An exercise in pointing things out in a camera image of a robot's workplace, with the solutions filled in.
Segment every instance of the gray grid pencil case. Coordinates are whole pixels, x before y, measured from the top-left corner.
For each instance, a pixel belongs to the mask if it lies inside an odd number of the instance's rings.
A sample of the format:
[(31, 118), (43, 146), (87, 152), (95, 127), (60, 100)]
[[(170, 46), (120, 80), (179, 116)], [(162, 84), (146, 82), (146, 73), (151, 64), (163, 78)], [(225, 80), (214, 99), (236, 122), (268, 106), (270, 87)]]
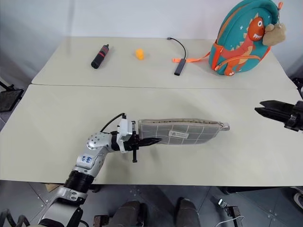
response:
[(161, 138), (159, 144), (201, 144), (220, 131), (228, 131), (229, 124), (201, 119), (139, 120), (139, 136)]

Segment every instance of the dinosaur print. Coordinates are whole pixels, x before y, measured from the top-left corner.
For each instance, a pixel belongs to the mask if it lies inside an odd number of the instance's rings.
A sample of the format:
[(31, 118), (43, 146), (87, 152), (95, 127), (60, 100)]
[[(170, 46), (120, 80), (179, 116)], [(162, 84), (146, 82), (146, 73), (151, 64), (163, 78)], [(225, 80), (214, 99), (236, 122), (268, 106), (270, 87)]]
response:
[(232, 60), (227, 63), (224, 74), (226, 76), (232, 76), (235, 74), (233, 68), (236, 67), (236, 71), (240, 71), (241, 67), (246, 63), (248, 58), (244, 56), (250, 56), (251, 52), (255, 49), (254, 42), (259, 41), (263, 38), (265, 29), (263, 25), (263, 19), (258, 16), (258, 13), (255, 15), (254, 19), (250, 20), (250, 25), (246, 28), (247, 33), (243, 34), (244, 41), (240, 42), (240, 46), (236, 46), (231, 50), (223, 48), (221, 56), (226, 59), (239, 57), (235, 60)]

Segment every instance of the white table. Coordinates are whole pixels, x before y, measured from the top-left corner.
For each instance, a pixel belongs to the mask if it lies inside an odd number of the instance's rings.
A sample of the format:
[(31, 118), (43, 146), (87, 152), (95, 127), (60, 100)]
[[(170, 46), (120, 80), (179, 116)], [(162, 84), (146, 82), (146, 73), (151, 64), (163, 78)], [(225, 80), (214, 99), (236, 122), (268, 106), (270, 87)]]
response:
[[(189, 58), (202, 57), (210, 51), (213, 42), (182, 40)], [(105, 44), (109, 44), (110, 50), (96, 70), (90, 63)], [(143, 61), (135, 57), (138, 48), (145, 51)], [(212, 71), (208, 59), (186, 64), (182, 74), (175, 76), (177, 64), (172, 62), (172, 58), (183, 55), (183, 48), (173, 40), (72, 37), (61, 43), (32, 83), (105, 87), (295, 88), (271, 52), (253, 70), (237, 73), (233, 77)]]
[(295, 104), (300, 96), (294, 89), (30, 85), (0, 133), (0, 179), (63, 183), (88, 136), (125, 112), (131, 120), (228, 122), (231, 130), (203, 145), (140, 148), (136, 164), (132, 153), (109, 154), (94, 183), (302, 185), (302, 133), (254, 111), (272, 99)]

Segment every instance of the white wall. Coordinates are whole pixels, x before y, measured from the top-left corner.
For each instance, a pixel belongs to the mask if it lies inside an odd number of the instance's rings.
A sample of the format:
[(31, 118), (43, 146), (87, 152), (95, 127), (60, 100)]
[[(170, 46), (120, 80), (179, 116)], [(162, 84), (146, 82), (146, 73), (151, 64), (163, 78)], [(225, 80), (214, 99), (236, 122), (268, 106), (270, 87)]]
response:
[[(215, 39), (222, 20), (238, 2), (0, 0), (1, 71), (28, 82), (65, 35)], [(303, 55), (302, 21), (303, 1), (285, 0), (281, 22), (286, 24), (287, 40), (273, 52), (286, 72), (294, 71), (294, 62)]]

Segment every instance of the children's backpack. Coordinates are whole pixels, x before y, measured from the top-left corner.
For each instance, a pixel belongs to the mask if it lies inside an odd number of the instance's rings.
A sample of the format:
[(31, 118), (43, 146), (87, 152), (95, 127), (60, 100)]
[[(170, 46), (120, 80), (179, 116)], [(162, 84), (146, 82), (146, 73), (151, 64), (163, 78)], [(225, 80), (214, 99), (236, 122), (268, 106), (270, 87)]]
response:
[(265, 31), (279, 22), (282, 7), (272, 0), (244, 0), (226, 16), (209, 54), (211, 68), (232, 76), (254, 68), (270, 51), (263, 44)]

